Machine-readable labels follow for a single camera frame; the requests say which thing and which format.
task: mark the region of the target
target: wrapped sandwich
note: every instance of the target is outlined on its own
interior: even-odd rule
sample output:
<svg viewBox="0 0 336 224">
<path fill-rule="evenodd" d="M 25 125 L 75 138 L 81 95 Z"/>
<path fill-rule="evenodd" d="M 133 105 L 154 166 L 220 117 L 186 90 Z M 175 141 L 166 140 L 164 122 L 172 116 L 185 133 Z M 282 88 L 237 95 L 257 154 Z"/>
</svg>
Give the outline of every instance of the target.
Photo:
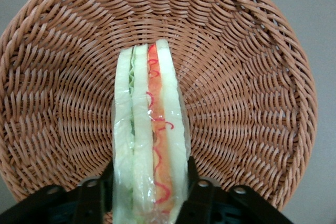
<svg viewBox="0 0 336 224">
<path fill-rule="evenodd" d="M 121 50 L 113 125 L 113 223 L 174 223 L 187 198 L 189 125 L 166 40 Z"/>
</svg>

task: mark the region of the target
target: plastic wrap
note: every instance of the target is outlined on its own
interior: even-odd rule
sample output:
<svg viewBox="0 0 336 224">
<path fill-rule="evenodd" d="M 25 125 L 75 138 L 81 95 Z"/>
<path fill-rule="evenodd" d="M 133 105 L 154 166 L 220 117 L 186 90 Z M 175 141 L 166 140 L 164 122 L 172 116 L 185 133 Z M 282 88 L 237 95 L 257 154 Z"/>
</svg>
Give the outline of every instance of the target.
<svg viewBox="0 0 336 224">
<path fill-rule="evenodd" d="M 121 51 L 113 125 L 113 223 L 174 223 L 187 197 L 190 130 L 168 43 Z"/>
</svg>

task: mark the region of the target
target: white background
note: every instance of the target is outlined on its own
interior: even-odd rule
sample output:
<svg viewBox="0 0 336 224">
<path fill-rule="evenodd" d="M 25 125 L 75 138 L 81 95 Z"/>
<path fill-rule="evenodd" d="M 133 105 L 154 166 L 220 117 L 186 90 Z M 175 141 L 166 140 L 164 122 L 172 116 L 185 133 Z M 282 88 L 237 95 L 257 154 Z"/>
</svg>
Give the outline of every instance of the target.
<svg viewBox="0 0 336 224">
<path fill-rule="evenodd" d="M 0 34 L 28 0 L 0 0 Z M 305 176 L 284 214 L 294 223 L 336 224 L 336 0 L 272 0 L 310 61 L 319 102 L 316 144 Z M 14 204 L 0 179 L 0 212 Z"/>
</svg>

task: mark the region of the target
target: woven basket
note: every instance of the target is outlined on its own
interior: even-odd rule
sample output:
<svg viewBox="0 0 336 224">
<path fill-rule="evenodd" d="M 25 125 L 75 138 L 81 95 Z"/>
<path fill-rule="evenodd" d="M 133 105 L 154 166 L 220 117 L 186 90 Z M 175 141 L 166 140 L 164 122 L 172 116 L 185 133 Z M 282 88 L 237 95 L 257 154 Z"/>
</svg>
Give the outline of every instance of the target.
<svg viewBox="0 0 336 224">
<path fill-rule="evenodd" d="M 0 41 L 0 169 L 17 200 L 102 172 L 119 51 L 159 38 L 200 174 L 283 208 L 306 170 L 317 101 L 307 56 L 270 0 L 29 0 Z"/>
</svg>

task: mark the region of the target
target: sandwich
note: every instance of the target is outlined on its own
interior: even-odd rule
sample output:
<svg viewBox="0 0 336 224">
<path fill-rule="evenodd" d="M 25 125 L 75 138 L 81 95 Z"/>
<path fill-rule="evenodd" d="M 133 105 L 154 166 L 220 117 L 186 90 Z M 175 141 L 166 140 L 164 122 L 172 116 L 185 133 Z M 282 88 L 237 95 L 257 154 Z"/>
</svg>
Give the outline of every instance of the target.
<svg viewBox="0 0 336 224">
<path fill-rule="evenodd" d="M 190 133 L 168 42 L 121 50 L 115 75 L 113 223 L 174 223 Z"/>
</svg>

